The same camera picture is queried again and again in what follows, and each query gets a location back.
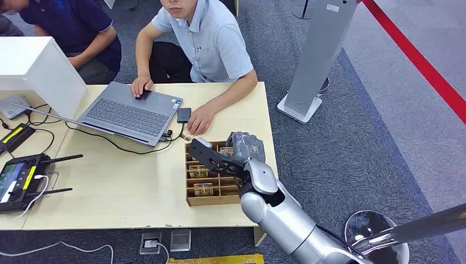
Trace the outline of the person's right hand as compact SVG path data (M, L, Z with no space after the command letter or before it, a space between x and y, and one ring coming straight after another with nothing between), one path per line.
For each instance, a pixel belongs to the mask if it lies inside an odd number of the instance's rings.
M139 98L152 87L153 81L150 76L138 76L131 84L131 93L135 98Z

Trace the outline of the person's left hand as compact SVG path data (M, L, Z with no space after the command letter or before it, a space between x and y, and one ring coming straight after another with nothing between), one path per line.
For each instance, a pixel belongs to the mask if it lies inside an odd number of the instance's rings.
M204 134L210 127L215 115L216 110L209 103L200 106L191 114L187 125L187 131L191 135Z

